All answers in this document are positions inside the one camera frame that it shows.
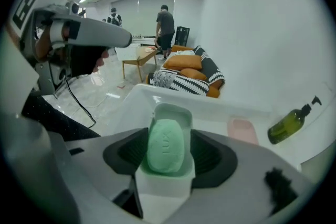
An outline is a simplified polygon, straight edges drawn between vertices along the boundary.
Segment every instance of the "backpack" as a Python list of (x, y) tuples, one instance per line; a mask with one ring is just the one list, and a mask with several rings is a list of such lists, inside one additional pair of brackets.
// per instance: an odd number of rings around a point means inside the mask
[(117, 13), (114, 16), (112, 16), (112, 14), (111, 14), (109, 17), (111, 18), (111, 24), (120, 26), (120, 22), (119, 22)]

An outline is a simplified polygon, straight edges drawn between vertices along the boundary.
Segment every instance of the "soap dispenser bottle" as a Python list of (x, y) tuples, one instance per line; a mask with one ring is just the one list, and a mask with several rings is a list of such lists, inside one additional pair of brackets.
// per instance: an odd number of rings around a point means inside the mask
[[(315, 96), (312, 105), (319, 103), (322, 105), (320, 99)], [(281, 121), (268, 129), (267, 135), (272, 144), (278, 144), (279, 142), (290, 137), (300, 130), (304, 124), (305, 117), (310, 113), (311, 106), (306, 104), (302, 109), (294, 109), (289, 112)]]

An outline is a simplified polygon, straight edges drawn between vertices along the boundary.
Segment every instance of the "black pants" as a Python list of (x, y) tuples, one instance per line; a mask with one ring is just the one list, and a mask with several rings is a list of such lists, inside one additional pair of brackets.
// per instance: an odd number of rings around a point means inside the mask
[(64, 141), (100, 137), (99, 134), (54, 109), (43, 97), (28, 97), (22, 115), (40, 122), (47, 131), (59, 133)]
[(162, 50), (168, 50), (169, 48), (172, 47), (173, 36), (174, 36), (174, 33), (161, 36), (161, 40), (160, 40), (161, 45), (160, 46), (161, 46)]

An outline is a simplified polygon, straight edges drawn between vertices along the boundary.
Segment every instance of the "sofa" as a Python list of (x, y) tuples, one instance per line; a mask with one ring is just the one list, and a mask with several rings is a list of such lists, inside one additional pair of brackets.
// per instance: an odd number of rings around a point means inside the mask
[[(179, 68), (180, 70), (165, 68), (165, 66), (167, 66), (166, 63), (175, 56), (176, 52), (185, 50), (192, 50), (195, 55), (200, 56), (202, 66), (198, 71), (204, 75), (202, 80), (188, 77), (188, 75), (186, 76), (186, 72), (184, 72), (183, 68)], [(146, 83), (171, 90), (218, 98), (220, 90), (225, 84), (225, 78), (217, 65), (201, 46), (190, 48), (174, 45), (172, 47), (172, 53), (165, 64), (159, 71), (149, 73), (146, 78)]]

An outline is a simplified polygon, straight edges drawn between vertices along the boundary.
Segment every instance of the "pink soap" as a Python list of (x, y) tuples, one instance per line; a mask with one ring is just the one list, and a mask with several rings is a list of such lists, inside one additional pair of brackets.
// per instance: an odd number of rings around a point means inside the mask
[(253, 124), (247, 120), (231, 119), (227, 124), (229, 137), (258, 145), (258, 138)]

